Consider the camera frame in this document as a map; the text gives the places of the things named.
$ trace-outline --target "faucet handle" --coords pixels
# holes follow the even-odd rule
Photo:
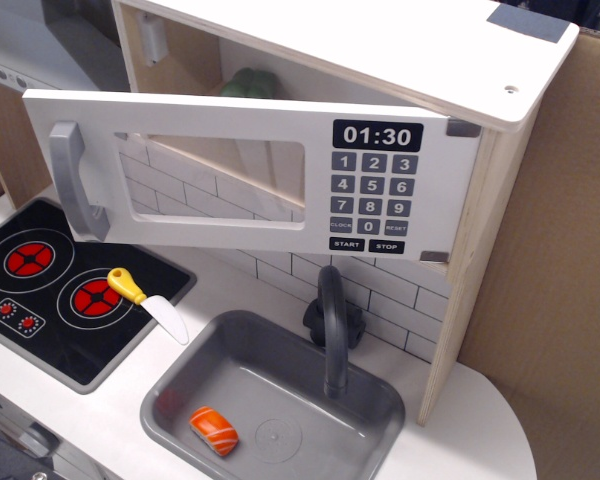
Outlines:
[[[362,335],[367,327],[366,322],[362,319],[362,310],[350,303],[346,304],[347,308],[347,343],[349,348],[353,349],[358,346]],[[316,298],[309,304],[304,313],[302,324],[310,329],[311,340],[319,347],[325,345],[324,333],[324,313],[320,300]]]

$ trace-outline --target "microwave handle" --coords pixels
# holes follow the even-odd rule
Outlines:
[[[109,219],[103,207],[89,205],[80,180],[79,165],[85,146],[76,122],[56,122],[49,135],[53,179],[67,220],[86,240],[104,241]]]

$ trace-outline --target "yellow knife handle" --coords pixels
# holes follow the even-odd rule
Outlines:
[[[147,296],[142,292],[133,277],[126,268],[114,268],[107,275],[107,283],[116,292],[122,295],[127,300],[132,301],[136,305],[140,305]]]

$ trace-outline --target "white cabinet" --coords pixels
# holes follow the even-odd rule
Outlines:
[[[453,288],[424,423],[457,357],[542,93],[578,28],[486,0],[118,0],[114,10],[139,94],[25,97],[47,162],[53,151],[72,165],[54,180],[65,208],[78,206],[74,230],[388,257],[400,246],[400,258],[448,260],[437,267]],[[218,97],[245,67],[275,74],[278,99]],[[183,198],[196,198],[198,214],[134,209],[120,133],[193,168],[200,192]],[[223,183],[238,208],[210,214],[226,207]]]

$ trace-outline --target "toy kitchen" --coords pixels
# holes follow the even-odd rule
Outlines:
[[[578,29],[430,3],[112,2],[131,93],[23,95],[54,185],[0,199],[3,438],[67,478],[536,478],[455,360]]]

